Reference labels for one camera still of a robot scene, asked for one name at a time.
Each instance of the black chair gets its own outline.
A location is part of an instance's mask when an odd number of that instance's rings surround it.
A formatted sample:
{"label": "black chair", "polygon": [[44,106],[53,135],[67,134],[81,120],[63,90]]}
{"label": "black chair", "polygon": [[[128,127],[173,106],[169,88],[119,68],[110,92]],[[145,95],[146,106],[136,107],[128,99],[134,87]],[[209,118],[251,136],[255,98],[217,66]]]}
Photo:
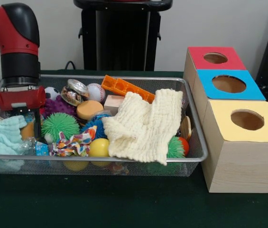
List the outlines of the black chair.
{"label": "black chair", "polygon": [[74,0],[82,10],[84,69],[153,71],[160,11],[173,0]]}

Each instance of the yellow box top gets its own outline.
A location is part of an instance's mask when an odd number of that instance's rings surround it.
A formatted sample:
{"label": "yellow box top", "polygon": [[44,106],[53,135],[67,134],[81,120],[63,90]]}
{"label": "yellow box top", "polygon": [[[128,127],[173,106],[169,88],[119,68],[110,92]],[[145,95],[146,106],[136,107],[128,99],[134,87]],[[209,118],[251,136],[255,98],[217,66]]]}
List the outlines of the yellow box top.
{"label": "yellow box top", "polygon": [[268,102],[210,100],[224,140],[268,142]]}

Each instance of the black cable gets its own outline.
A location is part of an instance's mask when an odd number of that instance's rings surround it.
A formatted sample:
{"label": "black cable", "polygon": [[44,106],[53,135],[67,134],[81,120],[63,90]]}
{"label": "black cable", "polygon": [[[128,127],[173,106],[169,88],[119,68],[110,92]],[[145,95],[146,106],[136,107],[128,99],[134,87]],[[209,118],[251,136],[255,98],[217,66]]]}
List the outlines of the black cable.
{"label": "black cable", "polygon": [[68,62],[67,62],[67,64],[66,64],[66,66],[65,66],[64,70],[67,70],[68,65],[70,65],[70,64],[72,64],[73,69],[74,69],[74,70],[76,70],[76,66],[75,66],[75,64],[74,64],[72,61],[68,61]]}

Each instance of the stacked wooden boxes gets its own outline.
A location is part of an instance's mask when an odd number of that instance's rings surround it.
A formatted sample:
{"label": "stacked wooden boxes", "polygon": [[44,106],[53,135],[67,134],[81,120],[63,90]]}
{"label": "stacked wooden boxes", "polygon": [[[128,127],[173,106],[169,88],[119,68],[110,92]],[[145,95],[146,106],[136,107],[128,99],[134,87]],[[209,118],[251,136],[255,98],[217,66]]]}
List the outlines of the stacked wooden boxes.
{"label": "stacked wooden boxes", "polygon": [[268,192],[268,102],[231,47],[189,47],[185,73],[207,141],[209,192]]}

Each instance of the red ball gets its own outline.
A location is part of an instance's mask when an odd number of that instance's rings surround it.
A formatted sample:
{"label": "red ball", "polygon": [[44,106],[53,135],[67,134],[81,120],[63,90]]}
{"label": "red ball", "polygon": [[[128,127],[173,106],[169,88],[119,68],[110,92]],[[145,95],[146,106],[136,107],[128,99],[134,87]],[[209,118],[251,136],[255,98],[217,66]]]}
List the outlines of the red ball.
{"label": "red ball", "polygon": [[186,139],[182,138],[182,137],[179,137],[179,140],[181,141],[182,145],[183,145],[183,148],[185,150],[185,156],[188,155],[189,153],[189,150],[190,150],[190,146],[189,146],[189,143],[187,142]]}

